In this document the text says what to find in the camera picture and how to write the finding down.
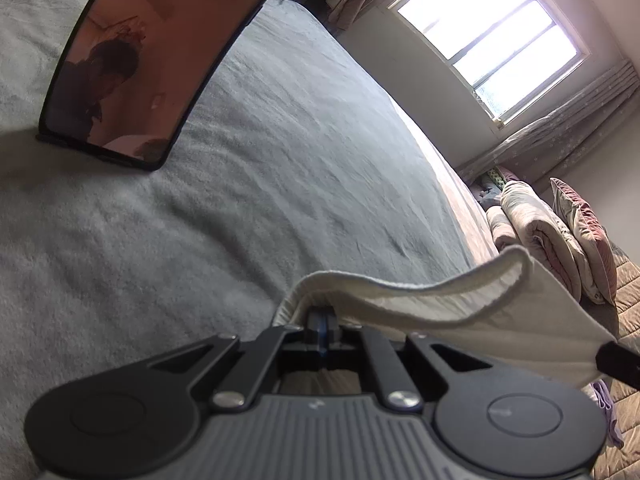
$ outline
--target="gray blanket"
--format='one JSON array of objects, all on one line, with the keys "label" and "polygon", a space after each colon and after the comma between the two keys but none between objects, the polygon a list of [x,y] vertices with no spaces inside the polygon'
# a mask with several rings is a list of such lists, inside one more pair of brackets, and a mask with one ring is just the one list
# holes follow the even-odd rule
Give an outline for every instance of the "gray blanket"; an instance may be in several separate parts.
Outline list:
[{"label": "gray blanket", "polygon": [[434,283],[478,261],[450,168],[286,0],[244,31],[162,170],[37,142],[85,1],[0,0],[1,479],[36,471],[22,419],[56,384],[219,330],[252,338],[315,270]]}]

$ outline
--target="person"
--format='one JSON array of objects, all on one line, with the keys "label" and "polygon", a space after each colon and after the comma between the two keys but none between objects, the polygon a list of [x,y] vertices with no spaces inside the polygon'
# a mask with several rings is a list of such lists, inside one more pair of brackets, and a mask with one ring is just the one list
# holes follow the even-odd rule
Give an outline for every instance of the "person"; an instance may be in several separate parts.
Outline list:
[{"label": "person", "polygon": [[135,47],[119,39],[96,44],[78,63],[65,61],[49,98],[47,128],[87,141],[94,120],[102,121],[100,101],[131,78],[139,62]]}]

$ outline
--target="patterned curtain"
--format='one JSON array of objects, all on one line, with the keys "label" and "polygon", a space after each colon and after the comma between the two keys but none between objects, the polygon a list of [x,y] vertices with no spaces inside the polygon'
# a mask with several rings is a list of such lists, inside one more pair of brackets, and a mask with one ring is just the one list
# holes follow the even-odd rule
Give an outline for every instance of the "patterned curtain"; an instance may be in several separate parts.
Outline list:
[{"label": "patterned curtain", "polygon": [[470,184],[500,164],[538,193],[596,148],[640,105],[640,78],[627,59],[561,107],[525,126],[475,160],[456,168]]}]

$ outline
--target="phone screen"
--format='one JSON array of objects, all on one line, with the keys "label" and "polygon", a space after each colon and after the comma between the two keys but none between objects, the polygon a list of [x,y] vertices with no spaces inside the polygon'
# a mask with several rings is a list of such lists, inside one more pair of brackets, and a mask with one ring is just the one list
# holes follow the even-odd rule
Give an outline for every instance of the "phone screen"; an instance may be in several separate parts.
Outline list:
[{"label": "phone screen", "polygon": [[52,81],[46,130],[159,162],[212,65],[262,1],[93,0]]}]

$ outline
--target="purple cloth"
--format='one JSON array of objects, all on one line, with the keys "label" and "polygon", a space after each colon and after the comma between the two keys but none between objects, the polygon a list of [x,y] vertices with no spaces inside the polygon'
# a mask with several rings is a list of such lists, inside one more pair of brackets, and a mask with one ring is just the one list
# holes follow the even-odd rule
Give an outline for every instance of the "purple cloth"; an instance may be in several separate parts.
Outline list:
[{"label": "purple cloth", "polygon": [[602,379],[598,379],[594,383],[591,383],[591,387],[598,398],[597,404],[607,419],[607,435],[609,436],[609,441],[618,449],[622,449],[625,445],[625,441],[623,440],[622,432],[618,427],[616,407],[614,406],[611,395],[609,394],[609,389]]}]

